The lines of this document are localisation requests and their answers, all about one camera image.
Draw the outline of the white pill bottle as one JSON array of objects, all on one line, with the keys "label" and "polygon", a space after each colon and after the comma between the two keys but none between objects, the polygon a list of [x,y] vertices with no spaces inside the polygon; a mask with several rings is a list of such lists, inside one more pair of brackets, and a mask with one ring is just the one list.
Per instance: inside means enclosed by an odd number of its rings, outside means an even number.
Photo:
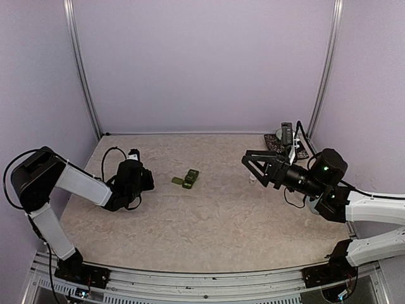
[{"label": "white pill bottle", "polygon": [[257,178],[253,174],[250,174],[250,176],[249,176],[249,184],[254,185],[256,183],[256,181],[257,181]]}]

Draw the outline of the green pill organizer box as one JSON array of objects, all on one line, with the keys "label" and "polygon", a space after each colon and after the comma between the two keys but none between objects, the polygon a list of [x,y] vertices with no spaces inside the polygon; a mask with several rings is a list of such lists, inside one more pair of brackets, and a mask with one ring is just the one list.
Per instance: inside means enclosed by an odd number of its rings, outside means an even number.
[{"label": "green pill organizer box", "polygon": [[199,177],[199,171],[190,169],[183,179],[181,179],[179,177],[173,177],[171,179],[171,182],[176,185],[181,185],[184,189],[192,189],[192,187],[195,184],[198,177]]}]

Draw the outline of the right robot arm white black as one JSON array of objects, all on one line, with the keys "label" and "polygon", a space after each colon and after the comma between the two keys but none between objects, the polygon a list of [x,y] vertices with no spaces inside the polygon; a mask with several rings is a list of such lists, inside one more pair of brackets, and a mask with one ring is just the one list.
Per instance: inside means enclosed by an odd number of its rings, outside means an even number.
[{"label": "right robot arm white black", "polygon": [[337,243],[323,268],[329,281],[337,281],[348,268],[404,254],[404,195],[360,191],[343,182],[348,168],[331,148],[317,153],[310,168],[303,168],[271,151],[248,150],[242,163],[264,186],[286,188],[314,201],[314,209],[325,220],[338,223],[380,222],[398,229],[366,239]]}]

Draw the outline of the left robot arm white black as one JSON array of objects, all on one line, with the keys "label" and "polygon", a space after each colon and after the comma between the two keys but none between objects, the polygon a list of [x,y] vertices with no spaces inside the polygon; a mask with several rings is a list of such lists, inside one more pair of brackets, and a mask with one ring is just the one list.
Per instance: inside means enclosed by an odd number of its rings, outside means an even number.
[{"label": "left robot arm white black", "polygon": [[74,281],[89,275],[88,266],[68,239],[50,204],[55,189],[83,198],[109,212],[132,211],[131,203],[144,191],[154,189],[153,174],[140,160],[138,149],[124,155],[110,179],[96,177],[44,146],[31,149],[13,159],[6,167],[3,184],[11,184],[23,210],[48,249],[58,257],[58,268]]}]

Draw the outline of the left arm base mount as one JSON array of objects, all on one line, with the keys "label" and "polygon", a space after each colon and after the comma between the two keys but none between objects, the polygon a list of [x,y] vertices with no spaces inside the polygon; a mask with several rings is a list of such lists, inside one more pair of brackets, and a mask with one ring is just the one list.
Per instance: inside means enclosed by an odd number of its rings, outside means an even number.
[{"label": "left arm base mount", "polygon": [[60,263],[54,276],[68,282],[86,285],[90,288],[106,289],[111,271],[104,267],[88,264],[65,265]]}]

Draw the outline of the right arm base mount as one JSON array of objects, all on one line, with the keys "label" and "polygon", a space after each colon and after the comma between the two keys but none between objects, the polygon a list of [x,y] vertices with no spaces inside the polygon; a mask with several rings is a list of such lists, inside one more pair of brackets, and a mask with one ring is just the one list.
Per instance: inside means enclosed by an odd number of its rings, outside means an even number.
[{"label": "right arm base mount", "polygon": [[339,266],[337,264],[322,264],[302,269],[302,276],[306,288],[314,288],[356,277],[358,268],[352,266]]}]

